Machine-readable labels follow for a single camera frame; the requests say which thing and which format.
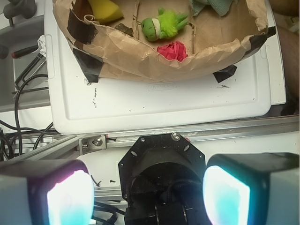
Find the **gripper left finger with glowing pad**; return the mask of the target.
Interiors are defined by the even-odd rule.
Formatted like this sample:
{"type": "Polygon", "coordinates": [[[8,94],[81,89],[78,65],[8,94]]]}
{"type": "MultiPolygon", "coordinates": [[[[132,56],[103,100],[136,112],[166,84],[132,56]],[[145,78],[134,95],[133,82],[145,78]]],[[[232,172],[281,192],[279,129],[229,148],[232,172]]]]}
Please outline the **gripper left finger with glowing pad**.
{"type": "Polygon", "coordinates": [[[81,160],[0,164],[2,225],[87,225],[93,205],[94,185],[81,160]]]}

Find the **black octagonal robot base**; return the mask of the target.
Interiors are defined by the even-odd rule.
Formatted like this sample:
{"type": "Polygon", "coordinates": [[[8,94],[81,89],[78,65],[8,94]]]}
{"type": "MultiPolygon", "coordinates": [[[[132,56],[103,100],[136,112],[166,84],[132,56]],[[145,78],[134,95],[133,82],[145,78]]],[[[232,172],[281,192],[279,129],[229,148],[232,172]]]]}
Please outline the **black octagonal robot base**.
{"type": "Polygon", "coordinates": [[[142,136],[120,160],[127,225],[208,225],[205,155],[177,133],[142,136]]]}

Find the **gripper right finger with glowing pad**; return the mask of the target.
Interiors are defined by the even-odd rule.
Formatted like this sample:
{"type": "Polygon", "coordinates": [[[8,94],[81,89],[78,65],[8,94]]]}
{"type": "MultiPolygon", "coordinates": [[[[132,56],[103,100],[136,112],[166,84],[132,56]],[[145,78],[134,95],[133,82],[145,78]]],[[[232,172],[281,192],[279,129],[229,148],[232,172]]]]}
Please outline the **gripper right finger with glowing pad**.
{"type": "Polygon", "coordinates": [[[215,154],[203,177],[203,199],[214,225],[298,225],[298,154],[215,154]]]}

